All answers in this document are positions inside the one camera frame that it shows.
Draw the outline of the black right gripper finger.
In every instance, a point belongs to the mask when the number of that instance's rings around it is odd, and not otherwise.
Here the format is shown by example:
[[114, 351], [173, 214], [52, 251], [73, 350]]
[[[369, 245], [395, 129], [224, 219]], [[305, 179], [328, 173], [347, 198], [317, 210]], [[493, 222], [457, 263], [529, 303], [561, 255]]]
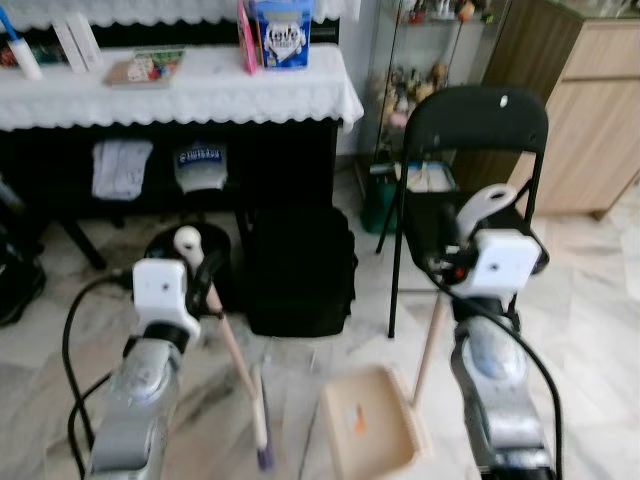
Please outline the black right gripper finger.
[[472, 257], [476, 244], [472, 241], [480, 223], [480, 207], [476, 205], [444, 206], [444, 256]]

